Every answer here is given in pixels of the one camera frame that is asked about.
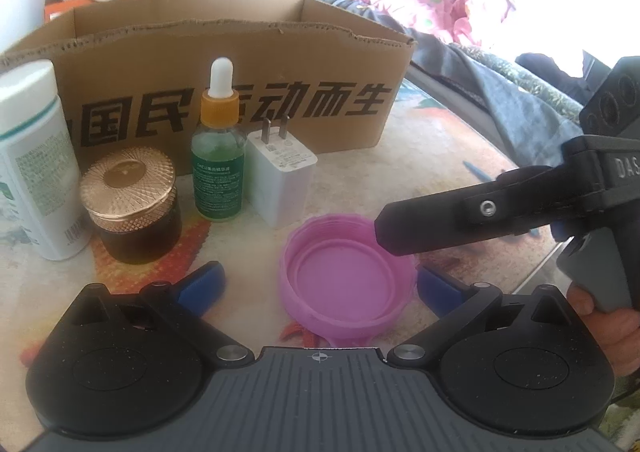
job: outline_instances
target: white plastic bottle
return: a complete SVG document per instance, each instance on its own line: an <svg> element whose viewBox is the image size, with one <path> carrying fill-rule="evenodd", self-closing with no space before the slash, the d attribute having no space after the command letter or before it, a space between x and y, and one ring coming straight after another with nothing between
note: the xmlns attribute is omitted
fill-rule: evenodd
<svg viewBox="0 0 640 452"><path fill-rule="evenodd" d="M89 241L79 179L53 64L0 74L0 193L44 258L72 257Z"/></svg>

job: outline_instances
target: wall charger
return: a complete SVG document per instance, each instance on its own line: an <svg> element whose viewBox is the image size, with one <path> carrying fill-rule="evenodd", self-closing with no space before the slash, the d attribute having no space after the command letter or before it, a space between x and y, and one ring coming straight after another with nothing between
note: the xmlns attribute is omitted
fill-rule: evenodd
<svg viewBox="0 0 640 452"><path fill-rule="evenodd" d="M244 156L245 196L271 228L299 220L318 158L287 132L289 118L280 127L262 122L262 130L247 136Z"/></svg>

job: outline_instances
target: pink plastic lid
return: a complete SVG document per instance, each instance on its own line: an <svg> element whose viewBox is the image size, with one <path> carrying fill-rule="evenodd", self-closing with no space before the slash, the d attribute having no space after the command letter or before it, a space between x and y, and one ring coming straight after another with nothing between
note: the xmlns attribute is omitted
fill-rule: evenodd
<svg viewBox="0 0 640 452"><path fill-rule="evenodd" d="M280 294L292 318L334 347L366 346L393 325L414 291L412 256L376 242L373 222L324 215L292 232L280 259Z"/></svg>

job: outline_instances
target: finger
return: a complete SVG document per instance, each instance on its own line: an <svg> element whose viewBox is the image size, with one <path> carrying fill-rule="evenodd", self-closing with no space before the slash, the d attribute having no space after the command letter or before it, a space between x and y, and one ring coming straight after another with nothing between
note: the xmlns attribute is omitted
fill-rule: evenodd
<svg viewBox="0 0 640 452"><path fill-rule="evenodd" d="M613 313L594 311L582 317L600 347L605 348L620 342L640 327L640 312L633 309L618 309Z"/></svg>
<svg viewBox="0 0 640 452"><path fill-rule="evenodd" d="M640 360L640 329L636 329L620 342L605 347L603 351L612 364L629 364Z"/></svg>
<svg viewBox="0 0 640 452"><path fill-rule="evenodd" d="M640 358L626 364L611 364L611 367L613 368L613 374L615 374L617 378L628 376L640 369Z"/></svg>
<svg viewBox="0 0 640 452"><path fill-rule="evenodd" d="M575 282L572 282L571 286L569 286L569 291L566 292L566 299L581 317L590 315L595 309L593 297L581 287L576 286Z"/></svg>

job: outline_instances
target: dropper bulb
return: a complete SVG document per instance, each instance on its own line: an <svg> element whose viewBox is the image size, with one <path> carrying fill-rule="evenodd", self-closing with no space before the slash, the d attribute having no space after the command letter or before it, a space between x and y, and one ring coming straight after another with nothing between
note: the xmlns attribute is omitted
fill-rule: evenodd
<svg viewBox="0 0 640 452"><path fill-rule="evenodd" d="M211 64L211 79L209 92L211 98L229 98L233 96L231 81L234 74L234 65L228 58L217 58Z"/></svg>

